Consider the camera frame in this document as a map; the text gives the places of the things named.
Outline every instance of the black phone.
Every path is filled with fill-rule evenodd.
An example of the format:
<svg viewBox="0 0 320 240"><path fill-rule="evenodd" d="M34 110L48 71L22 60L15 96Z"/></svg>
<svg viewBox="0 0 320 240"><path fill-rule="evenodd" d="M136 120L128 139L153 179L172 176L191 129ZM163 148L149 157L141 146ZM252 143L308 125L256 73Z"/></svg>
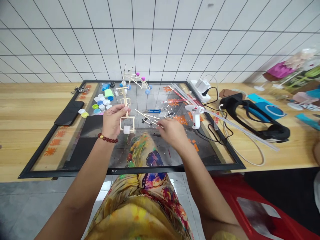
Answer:
<svg viewBox="0 0 320 240"><path fill-rule="evenodd" d="M73 101L69 102L66 108L61 112L54 124L56 125L71 125L79 114L78 111L83 107L84 102Z"/></svg>

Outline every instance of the white tiled wall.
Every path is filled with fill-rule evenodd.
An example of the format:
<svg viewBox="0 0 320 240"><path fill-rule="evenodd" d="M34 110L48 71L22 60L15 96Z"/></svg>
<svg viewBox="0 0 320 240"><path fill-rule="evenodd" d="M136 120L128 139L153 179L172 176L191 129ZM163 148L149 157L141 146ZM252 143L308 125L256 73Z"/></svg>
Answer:
<svg viewBox="0 0 320 240"><path fill-rule="evenodd" d="M320 42L319 0L1 0L0 81L150 81L262 73Z"/></svg>

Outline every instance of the glass panel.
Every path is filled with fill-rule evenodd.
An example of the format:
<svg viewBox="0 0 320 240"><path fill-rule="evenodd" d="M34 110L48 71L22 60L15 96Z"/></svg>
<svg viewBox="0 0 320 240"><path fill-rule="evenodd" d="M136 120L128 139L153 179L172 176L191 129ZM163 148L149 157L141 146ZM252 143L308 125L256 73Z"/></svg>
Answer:
<svg viewBox="0 0 320 240"><path fill-rule="evenodd" d="M90 84L91 91L82 100L86 103L85 109L89 113L89 116L86 119L78 117L75 123L68 128L59 127L45 151L34 165L33 171L57 169L80 170L97 140L98 133L101 132L103 116L100 114L103 114L103 112L95 114L92 105L96 104L94 97L102 93L102 84L104 83ZM131 90L127 92L127 98L130 98L131 101L131 105L129 106L131 108L130 115L135 117L134 127L136 129L136 136L141 135L143 132L148 132L151 135L156 143L164 166L182 165L182 160L178 153L160 137L159 132L155 128L156 125L143 122L144 117L135 109L140 112L144 112L147 109L159 109L161 110L160 113L147 114L154 117L169 115L169 117L179 121L185 127L190 142L206 166L214 166L220 163L234 163L224 146L209 141L193 131L192 115L184 108L186 103L181 101L182 99L168 87L170 84L157 82L152 82L151 84L152 90L150 90L149 95L145 94L145 89L140 89L139 86L132 84ZM186 93L190 91L184 83L180 84L179 87ZM112 105L120 104L123 98L123 96L116 96L115 91L117 90L115 88L110 88L114 94L114 100L111 102ZM206 116L202 114L199 132L214 139L213 135L207 130L208 124ZM125 119L122 122L122 127L124 125L133 127L133 119ZM109 168L125 167L130 149L130 146L126 143L127 136L123 131L118 136L119 142L113 150Z"/></svg>

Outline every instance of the purple fabric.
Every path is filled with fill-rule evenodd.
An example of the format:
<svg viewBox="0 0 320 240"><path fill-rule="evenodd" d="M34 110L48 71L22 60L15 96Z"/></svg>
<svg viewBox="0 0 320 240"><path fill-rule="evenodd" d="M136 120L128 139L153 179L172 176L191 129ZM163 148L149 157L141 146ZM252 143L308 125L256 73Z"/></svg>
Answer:
<svg viewBox="0 0 320 240"><path fill-rule="evenodd" d="M295 69L288 68L287 66L285 66L284 63L285 62L281 62L274 65L267 71L267 73L270 73L271 75L277 78L284 78L295 71Z"/></svg>

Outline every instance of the colorful floral dress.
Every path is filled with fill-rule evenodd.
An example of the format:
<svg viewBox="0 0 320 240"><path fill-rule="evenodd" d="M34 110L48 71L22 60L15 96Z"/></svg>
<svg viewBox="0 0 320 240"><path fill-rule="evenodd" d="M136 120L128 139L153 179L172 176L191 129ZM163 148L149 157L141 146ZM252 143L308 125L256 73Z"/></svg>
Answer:
<svg viewBox="0 0 320 240"><path fill-rule="evenodd" d="M148 135L132 139L127 167L163 166ZM167 173L120 175L112 184L85 240L193 239L187 215Z"/></svg>

